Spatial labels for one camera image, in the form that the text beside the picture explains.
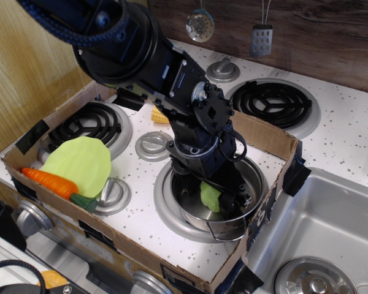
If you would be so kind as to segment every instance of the orange carrot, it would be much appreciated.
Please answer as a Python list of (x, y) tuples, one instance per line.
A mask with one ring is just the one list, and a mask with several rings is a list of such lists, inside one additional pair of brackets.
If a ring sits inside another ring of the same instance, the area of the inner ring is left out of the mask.
[(35, 170), (33, 168), (23, 167), (20, 170), (29, 179), (32, 179), (45, 188), (51, 190), (57, 195), (69, 200), (72, 194), (78, 194), (79, 189), (77, 185), (61, 176), (54, 175), (52, 173), (47, 173), (42, 170)]

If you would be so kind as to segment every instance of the black coil burner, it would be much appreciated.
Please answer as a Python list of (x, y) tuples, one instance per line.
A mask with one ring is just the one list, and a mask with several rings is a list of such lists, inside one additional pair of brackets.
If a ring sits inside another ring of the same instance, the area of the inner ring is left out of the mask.
[(53, 152), (65, 141), (84, 135), (100, 139), (106, 145), (120, 132), (121, 125), (112, 108), (104, 104), (89, 102), (49, 133), (52, 141), (49, 149)]
[(233, 107), (287, 129), (303, 121), (312, 101), (299, 89), (283, 83), (246, 82), (232, 96)]

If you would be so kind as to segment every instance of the cardboard box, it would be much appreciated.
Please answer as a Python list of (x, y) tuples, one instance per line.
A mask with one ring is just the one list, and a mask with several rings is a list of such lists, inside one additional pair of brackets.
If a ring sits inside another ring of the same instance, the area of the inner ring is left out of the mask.
[[(128, 263), (142, 268), (163, 281), (174, 293), (180, 293), (175, 287), (183, 287), (189, 292), (214, 293), (218, 286), (224, 282), (234, 265), (247, 253), (254, 242), (265, 219), (270, 218), (272, 206), (282, 190), (284, 175), (291, 166), (299, 146), (299, 140), (287, 134), (283, 130), (264, 122), (260, 119), (250, 117), (241, 113), (236, 113), (232, 117), (234, 128), (246, 139), (246, 142), (258, 149), (278, 156), (286, 161), (282, 167), (277, 180), (273, 183), (269, 193), (262, 200), (258, 209), (250, 219), (247, 234), (238, 243), (232, 254), (227, 258), (212, 282), (206, 282), (185, 271), (177, 268), (166, 260), (163, 260), (154, 253), (146, 250), (120, 232), (105, 224), (100, 218), (86, 212), (71, 202), (55, 195), (38, 183), (23, 176), (19, 170), (21, 167), (30, 166), (37, 159), (39, 140), (60, 125), (66, 118), (70, 117), (77, 110), (82, 108), (87, 102), (100, 96), (101, 100), (108, 99), (114, 90), (91, 82), (76, 95), (71, 97), (64, 105), (55, 110), (50, 116), (36, 124), (3, 158), (6, 169), (11, 177), (18, 183), (19, 192), (27, 196), (29, 201), (39, 205), (49, 215), (63, 222), (62, 227), (68, 230), (76, 230), (82, 238), (91, 238), (96, 244), (100, 244), (107, 252), (120, 260), (111, 263), (103, 258), (99, 260), (116, 271), (123, 274), (128, 279), (131, 278), (128, 272)], [(66, 234), (60, 234), (60, 238), (67, 238)]]

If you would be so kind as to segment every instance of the yellow object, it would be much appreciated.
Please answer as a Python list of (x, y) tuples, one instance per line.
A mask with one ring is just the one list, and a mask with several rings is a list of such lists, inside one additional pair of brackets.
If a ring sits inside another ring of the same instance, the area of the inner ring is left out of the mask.
[(155, 121), (156, 123), (161, 123), (161, 124), (169, 124), (169, 120), (166, 116), (164, 116), (159, 110), (158, 108), (154, 105), (153, 106), (153, 111), (151, 113), (151, 120)]
[(110, 151), (103, 142), (83, 136), (61, 144), (41, 170), (69, 179), (80, 195), (93, 198), (105, 186), (111, 168)]
[(52, 289), (68, 284), (67, 279), (58, 274), (56, 271), (53, 270), (43, 271), (41, 272), (41, 275), (44, 278), (47, 289)]

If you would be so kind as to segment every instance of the yellow corn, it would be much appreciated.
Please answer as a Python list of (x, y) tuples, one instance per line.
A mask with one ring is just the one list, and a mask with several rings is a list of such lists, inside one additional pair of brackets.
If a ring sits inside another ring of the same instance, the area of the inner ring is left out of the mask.
[(151, 120), (155, 121), (156, 123), (169, 124), (169, 120), (158, 110), (155, 105), (153, 106), (153, 111), (151, 112)]

